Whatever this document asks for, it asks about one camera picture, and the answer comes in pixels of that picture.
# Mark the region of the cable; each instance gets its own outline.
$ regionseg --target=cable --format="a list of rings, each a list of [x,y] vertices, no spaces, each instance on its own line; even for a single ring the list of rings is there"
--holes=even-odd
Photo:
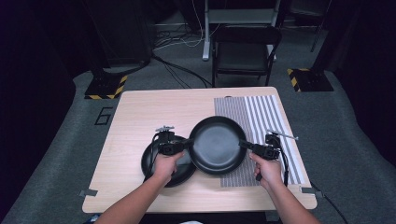
[[[207,88],[206,83],[209,84],[210,86],[212,86],[212,84],[211,84],[209,81],[207,81],[207,80],[204,79],[203,77],[199,76],[198,74],[192,72],[191,70],[189,70],[189,69],[187,69],[187,68],[181,67],[181,66],[176,65],[176,64],[173,64],[173,63],[169,63],[169,62],[163,60],[162,58],[160,58],[160,57],[158,57],[158,56],[156,56],[156,55],[154,55],[154,54],[152,55],[152,58],[155,59],[155,60],[157,60],[157,61],[159,61],[159,62],[161,62],[161,63],[165,63],[165,64],[167,64],[167,65],[169,65],[169,66],[175,67],[175,68],[177,68],[177,69],[179,69],[179,70],[182,70],[182,71],[184,71],[184,72],[190,73],[190,74],[192,74],[192,75],[195,76],[195,77],[198,77],[198,78],[204,83],[205,88]]]
[[[225,0],[225,2],[224,2],[224,9],[227,8],[227,3],[228,3],[228,0]],[[209,37],[212,36],[212,35],[219,29],[219,27],[220,27],[220,23],[218,24],[218,26],[216,27],[216,29],[209,35]]]
[[[127,76],[130,75],[134,72],[139,71],[140,69],[146,67],[149,64],[149,61],[143,61],[141,64],[139,64],[139,66],[137,66],[136,68],[132,68],[132,69],[128,69],[122,72],[118,72],[118,73],[109,73],[107,71],[104,71],[106,75],[109,75],[111,77],[122,77],[122,76]]]
[[[203,40],[203,39],[199,39],[199,40],[191,40],[191,41],[185,41],[185,42],[179,42],[179,43],[168,44],[168,45],[162,46],[162,47],[160,47],[160,48],[157,48],[157,49],[154,49],[154,50],[163,49],[163,48],[166,48],[166,47],[169,47],[169,46],[173,46],[173,45],[178,45],[178,44],[185,44],[185,43],[193,43],[193,42],[198,42],[198,41],[202,41],[202,40]]]
[[[274,140],[280,146],[280,153],[282,154],[282,161],[283,161],[283,165],[285,167],[285,171],[283,172],[283,184],[287,187],[288,186],[288,182],[289,182],[289,160],[288,160],[288,156],[286,155],[285,151],[283,150],[282,145],[280,145],[280,142],[277,141],[276,138],[274,138]]]
[[[180,29],[181,27],[183,27],[183,26],[185,27],[185,32],[184,32],[184,34],[182,34],[182,35],[171,36],[171,33],[177,33],[177,32],[179,32],[179,29]],[[164,45],[167,45],[167,44],[172,43],[172,41],[174,41],[174,40],[180,40],[180,39],[186,37],[187,35],[190,35],[190,36],[188,36],[187,38],[192,37],[192,33],[189,32],[189,31],[187,31],[187,29],[186,29],[186,24],[180,25],[175,31],[160,31],[160,32],[158,32],[158,34],[157,34],[157,38],[165,38],[165,39],[159,39],[159,40],[157,41],[157,43],[155,43],[154,46],[155,46],[156,48],[162,47],[162,46],[164,46]]]
[[[316,189],[317,191],[321,191],[314,183],[312,183],[312,181],[309,181],[312,185],[312,187],[314,187],[314,189]],[[337,208],[337,206],[335,206],[335,204],[330,200],[329,197],[327,197],[323,192],[322,192],[323,197],[332,205],[332,207],[335,209],[335,211],[337,211],[338,215],[340,215],[340,217],[344,220],[344,222],[347,224],[347,219],[346,217],[341,213],[341,211]]]
[[[189,86],[189,84],[187,84],[185,81],[183,81],[178,75],[177,73],[172,69],[172,67],[170,67],[168,64],[163,63],[163,66],[166,68],[166,70],[168,70],[168,72],[171,74],[172,78],[183,88],[186,89],[182,83],[184,83],[184,85],[186,85],[188,88],[191,89],[191,86]]]
[[[199,17],[198,17],[198,14],[197,14],[197,10],[195,9],[194,0],[191,0],[191,3],[192,3],[192,7],[193,7],[193,9],[194,9],[195,17],[196,17],[197,20],[198,20],[199,28],[200,28],[200,30],[201,30],[201,38],[199,39],[198,43],[196,43],[195,45],[188,45],[187,42],[184,41],[184,39],[181,39],[181,40],[182,40],[182,41],[184,42],[184,44],[186,44],[188,47],[193,48],[193,47],[196,47],[197,45],[199,45],[199,44],[201,43],[201,41],[203,40],[204,31],[202,30],[202,24],[201,24],[201,22],[200,22],[200,20],[199,20]]]
[[[146,173],[145,173],[145,179],[143,180],[143,183],[146,182],[146,180],[149,179],[150,173],[151,173],[151,170],[152,170],[152,166],[154,165],[155,159],[157,159],[157,156],[158,156],[158,152],[157,152],[157,153],[155,154],[155,157],[153,158],[153,154],[154,154],[154,141],[155,141],[155,138],[156,138],[158,135],[159,135],[158,133],[155,133],[154,136],[153,136],[152,139],[151,139],[151,149],[150,149],[150,158],[149,158],[150,163],[149,163],[149,166],[148,166],[148,170],[147,170]]]

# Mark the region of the finger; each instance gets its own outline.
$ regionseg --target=finger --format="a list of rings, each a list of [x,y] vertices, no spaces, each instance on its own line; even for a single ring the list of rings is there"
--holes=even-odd
[[[175,159],[175,161],[177,161],[178,159],[182,158],[184,156],[184,150],[173,155],[172,157]]]
[[[254,154],[253,152],[250,152],[248,155],[253,161],[255,161],[255,162],[259,161],[259,156]]]
[[[259,174],[261,171],[260,171],[260,168],[258,168],[258,167],[256,167],[255,169],[254,169],[254,174]]]

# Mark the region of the chair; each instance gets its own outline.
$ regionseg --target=chair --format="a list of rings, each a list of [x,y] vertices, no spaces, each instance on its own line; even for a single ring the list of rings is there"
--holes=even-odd
[[[280,9],[285,10],[285,14],[289,14],[295,18],[299,17],[308,20],[314,20],[319,23],[311,52],[314,51],[318,42],[323,23],[325,22],[331,4],[332,0],[286,0],[284,5],[282,5],[282,7],[285,8]]]
[[[222,25],[212,35],[212,86],[218,74],[271,76],[282,34],[272,26]],[[267,45],[272,45],[268,52]]]

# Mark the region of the striped mat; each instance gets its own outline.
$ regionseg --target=striped mat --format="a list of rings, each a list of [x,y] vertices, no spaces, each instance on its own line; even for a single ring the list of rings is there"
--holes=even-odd
[[[262,145],[268,129],[291,135],[280,114],[278,102],[274,95],[215,98],[214,103],[216,115],[236,121],[245,131],[247,140],[251,143]],[[289,183],[305,183],[301,167],[295,156],[296,148],[291,144],[291,141],[294,140],[284,136],[279,137],[289,160]],[[283,174],[283,161],[280,156],[279,158],[282,163]],[[254,161],[251,161],[247,155],[236,170],[221,176],[221,186],[259,186],[259,182],[255,180],[253,175],[254,166]]]

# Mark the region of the frying pan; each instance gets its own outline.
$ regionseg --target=frying pan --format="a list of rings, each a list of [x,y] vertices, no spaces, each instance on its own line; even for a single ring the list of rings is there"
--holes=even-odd
[[[184,139],[185,138],[183,138],[183,137],[175,135],[174,140],[180,141],[180,140],[184,140]],[[154,158],[158,152],[159,141],[155,140],[152,144],[153,144],[152,152],[153,152],[153,158]],[[141,166],[142,166],[142,172],[144,175],[146,174],[146,172],[149,169],[150,154],[151,154],[151,144],[148,145],[146,150],[143,152],[143,156],[142,156]],[[165,185],[165,187],[172,188],[172,187],[182,184],[183,182],[185,182],[192,176],[192,174],[194,173],[195,170],[196,170],[196,167],[191,161],[190,153],[188,150],[186,150],[184,153],[184,156],[177,161],[177,172],[172,175],[171,181],[169,181],[169,183],[167,183]],[[150,174],[148,174],[148,177],[151,177],[154,174],[154,171],[155,171],[155,165],[153,165]]]
[[[191,131],[194,145],[189,148],[192,162],[209,175],[226,175],[244,160],[247,149],[239,146],[246,140],[244,130],[232,119],[222,116],[200,121]]]

